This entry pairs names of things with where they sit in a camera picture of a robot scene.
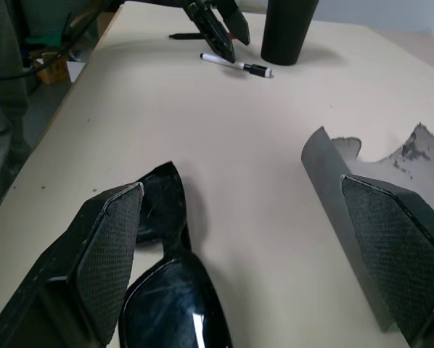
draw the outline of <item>box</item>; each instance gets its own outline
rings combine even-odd
[[[30,52],[30,58],[33,60],[35,67],[41,66],[55,57],[59,48],[49,47]],[[65,55],[59,58],[56,62],[48,66],[42,71],[38,71],[37,75],[43,83],[51,84],[56,82],[66,81],[69,78],[67,69],[68,56]]]

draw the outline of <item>sunglasses lens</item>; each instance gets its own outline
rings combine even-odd
[[[123,312],[124,348],[230,348],[223,315],[180,261],[169,263],[135,291]]]

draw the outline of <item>table surface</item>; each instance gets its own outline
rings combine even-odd
[[[265,17],[246,18],[237,56],[267,65]],[[299,63],[265,79],[165,38],[193,31],[180,9],[124,5],[2,202],[0,311],[94,190],[173,160],[235,347],[407,347],[380,332],[300,153],[322,125],[362,139],[365,160],[419,122],[434,132],[434,68],[368,28],[313,22]],[[131,281],[161,256],[136,252]]]

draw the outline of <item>black sunglasses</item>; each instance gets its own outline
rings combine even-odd
[[[144,198],[136,243],[160,242],[164,256],[126,292],[120,346],[231,348],[216,291],[191,250],[180,175],[169,162],[139,181]]]
[[[164,258],[127,291],[135,243],[156,241]],[[232,347],[171,162],[85,202],[1,312],[0,348],[106,347],[119,313],[124,348]]]

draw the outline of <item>black cup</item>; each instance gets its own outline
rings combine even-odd
[[[298,61],[319,0],[269,0],[261,57],[276,65]]]

